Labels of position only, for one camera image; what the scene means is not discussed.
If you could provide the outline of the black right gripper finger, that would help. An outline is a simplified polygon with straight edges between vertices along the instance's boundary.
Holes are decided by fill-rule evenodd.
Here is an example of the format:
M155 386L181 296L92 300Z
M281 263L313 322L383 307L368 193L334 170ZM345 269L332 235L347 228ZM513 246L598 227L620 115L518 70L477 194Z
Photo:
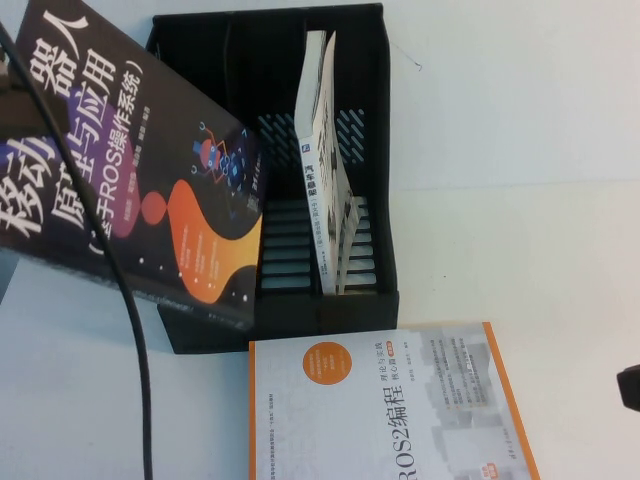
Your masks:
M640 366L631 366L616 376L623 405L628 409L640 409Z

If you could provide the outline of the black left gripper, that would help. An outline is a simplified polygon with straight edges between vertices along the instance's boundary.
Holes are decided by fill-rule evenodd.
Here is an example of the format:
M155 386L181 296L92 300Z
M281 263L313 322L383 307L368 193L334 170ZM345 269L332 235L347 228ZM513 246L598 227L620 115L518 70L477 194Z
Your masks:
M66 134L69 131L67 102L49 93L44 93L43 97L59 130ZM1 143L6 143L9 139L42 137L51 133L31 95L22 88L1 90L0 113Z

